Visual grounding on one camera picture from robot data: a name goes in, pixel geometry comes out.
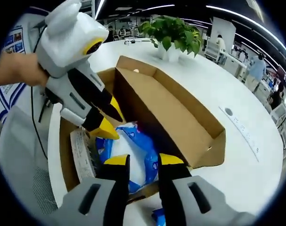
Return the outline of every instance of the green leaves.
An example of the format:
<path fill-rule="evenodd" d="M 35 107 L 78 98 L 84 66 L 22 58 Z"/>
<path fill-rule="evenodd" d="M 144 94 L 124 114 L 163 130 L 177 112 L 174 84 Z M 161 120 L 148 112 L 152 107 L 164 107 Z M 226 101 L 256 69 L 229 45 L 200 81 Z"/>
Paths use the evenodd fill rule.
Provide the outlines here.
<path fill-rule="evenodd" d="M 164 19 L 157 18 L 151 25 L 156 29 L 160 29 L 161 27 L 164 26 L 164 23 L 165 23 Z"/>
<path fill-rule="evenodd" d="M 139 32 L 148 35 L 156 48 L 158 44 L 154 39 L 161 42 L 165 50 L 174 42 L 176 49 L 187 50 L 188 54 L 194 52 L 196 56 L 202 45 L 202 37 L 195 26 L 171 16 L 159 16 L 151 24 L 146 21 L 139 26 Z"/>
<path fill-rule="evenodd" d="M 174 45 L 176 49 L 180 49 L 182 52 L 184 52 L 187 48 L 187 45 L 185 42 L 183 42 L 182 40 L 175 40 L 174 41 Z"/>
<path fill-rule="evenodd" d="M 163 48 L 166 51 L 168 51 L 168 49 L 171 47 L 171 37 L 169 36 L 164 37 L 162 41 L 162 45 L 163 45 Z"/>
<path fill-rule="evenodd" d="M 140 33 L 145 33 L 145 30 L 148 30 L 151 27 L 151 24 L 149 21 L 145 21 L 143 22 L 140 26 L 139 26 L 139 32 Z"/>
<path fill-rule="evenodd" d="M 194 36 L 192 32 L 185 31 L 185 36 L 186 36 L 187 44 L 190 44 L 191 42 L 193 42 Z"/>

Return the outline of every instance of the label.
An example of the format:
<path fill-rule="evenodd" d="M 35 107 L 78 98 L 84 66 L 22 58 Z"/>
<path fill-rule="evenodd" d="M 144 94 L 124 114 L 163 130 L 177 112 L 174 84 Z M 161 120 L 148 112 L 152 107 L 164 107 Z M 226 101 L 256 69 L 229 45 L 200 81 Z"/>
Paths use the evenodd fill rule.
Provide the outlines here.
<path fill-rule="evenodd" d="M 85 131 L 82 129 L 74 130 L 71 132 L 70 137 L 74 163 L 80 183 L 85 178 L 94 178 L 96 173 L 91 162 L 88 137 Z"/>
<path fill-rule="evenodd" d="M 256 145 L 255 140 L 253 139 L 251 133 L 248 131 L 248 129 L 240 122 L 239 118 L 237 118 L 236 116 L 234 116 L 234 114 L 232 113 L 232 111 L 226 110 L 227 108 L 225 107 L 219 107 L 223 113 L 232 121 L 232 123 L 236 126 L 236 128 L 239 130 L 239 132 L 241 133 L 241 135 L 243 136 L 243 138 L 247 141 L 248 145 L 250 146 L 253 154 L 256 157 L 256 160 L 259 162 L 260 160 L 260 152 L 259 152 L 259 148 Z"/>

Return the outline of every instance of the yellow circle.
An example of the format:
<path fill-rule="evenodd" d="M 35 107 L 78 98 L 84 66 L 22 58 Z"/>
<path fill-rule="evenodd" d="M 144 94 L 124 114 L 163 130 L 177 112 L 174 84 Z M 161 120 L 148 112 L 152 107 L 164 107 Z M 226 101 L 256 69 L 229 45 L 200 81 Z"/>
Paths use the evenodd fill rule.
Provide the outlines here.
<path fill-rule="evenodd" d="M 88 50 L 91 48 L 91 47 L 93 47 L 95 44 L 97 44 L 98 42 L 103 42 L 104 41 L 104 39 L 102 39 L 102 38 L 97 38 L 97 39 L 94 39 L 94 40 L 92 40 L 88 45 L 86 45 L 86 47 L 84 48 L 84 50 L 83 50 L 83 55 L 86 55 L 87 54 L 87 52 L 88 52 Z"/>

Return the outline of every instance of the ceiling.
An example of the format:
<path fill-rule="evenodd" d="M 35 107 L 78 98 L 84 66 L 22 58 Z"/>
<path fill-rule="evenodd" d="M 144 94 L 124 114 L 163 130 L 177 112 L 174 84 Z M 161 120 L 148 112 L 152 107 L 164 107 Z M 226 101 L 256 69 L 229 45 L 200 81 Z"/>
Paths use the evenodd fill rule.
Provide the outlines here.
<path fill-rule="evenodd" d="M 264 26 L 266 29 L 272 32 L 282 43 L 286 45 L 286 30 L 280 30 L 280 27 L 284 28 L 283 26 L 281 26 L 282 24 L 284 24 L 284 21 L 282 21 L 282 19 L 286 20 L 286 17 L 282 18 L 280 15 L 276 15 L 276 11 L 282 12 L 281 7 L 284 7 L 284 4 L 280 4 L 280 1 L 283 0 L 279 0 L 278 5 L 275 5 L 274 3 L 268 3 L 268 1 L 257 1 L 261 7 L 261 11 L 263 14 L 262 18 L 264 22 L 259 18 L 256 12 L 251 7 L 249 7 L 248 2 L 251 3 L 253 1 L 254 0 L 202 0 L 190 1 L 192 3 L 188 3 L 188 0 L 105 0 L 105 3 L 98 15 L 98 19 L 108 18 L 110 15 L 116 14 L 118 14 L 117 17 L 123 17 L 133 12 L 140 11 L 141 9 L 174 4 L 174 7 L 156 8 L 152 10 L 142 11 L 134 15 L 169 15 L 177 16 L 180 18 L 204 21 L 208 23 L 211 22 L 210 18 L 213 18 L 214 16 L 226 19 L 234 24 L 234 26 L 236 27 L 236 33 L 247 38 L 248 40 L 255 43 L 257 46 L 262 48 L 286 70 L 286 51 L 274 38 L 272 38 L 258 26 L 239 16 L 206 7 L 206 5 L 216 6 L 242 14 Z M 96 0 L 96 8 L 98 8 L 99 2 L 100 0 Z M 116 10 L 118 7 L 130 7 L 130 9 L 120 11 Z M 258 50 L 255 45 L 253 45 L 246 39 L 241 38 L 238 35 L 235 36 L 235 41 L 239 43 L 245 42 L 253 49 Z M 267 60 L 269 60 L 276 68 L 278 67 L 278 65 L 269 57 L 267 57 Z"/>

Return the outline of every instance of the white round table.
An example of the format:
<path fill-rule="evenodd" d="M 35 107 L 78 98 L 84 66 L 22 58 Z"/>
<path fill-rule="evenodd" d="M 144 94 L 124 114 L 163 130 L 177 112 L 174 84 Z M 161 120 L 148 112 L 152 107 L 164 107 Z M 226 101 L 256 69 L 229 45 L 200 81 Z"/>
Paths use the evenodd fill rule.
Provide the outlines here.
<path fill-rule="evenodd" d="M 191 171 L 222 191 L 226 203 L 237 211 L 257 215 L 275 193 L 282 170 L 283 143 L 279 132 L 259 100 L 232 74 L 197 55 L 181 55 L 179 62 L 168 63 L 159 59 L 151 42 L 124 45 L 123 41 L 103 44 L 90 58 L 94 71 L 115 67 L 124 55 L 166 72 L 194 95 L 226 129 L 225 162 L 215 167 Z M 260 150 L 258 162 L 248 143 L 219 106 L 228 107 L 250 131 Z M 59 111 L 53 109 L 49 129 L 49 174 L 56 202 L 62 202 L 66 187 L 60 172 Z M 161 207 L 158 194 L 126 207 L 124 225 L 150 225 L 151 210 Z"/>

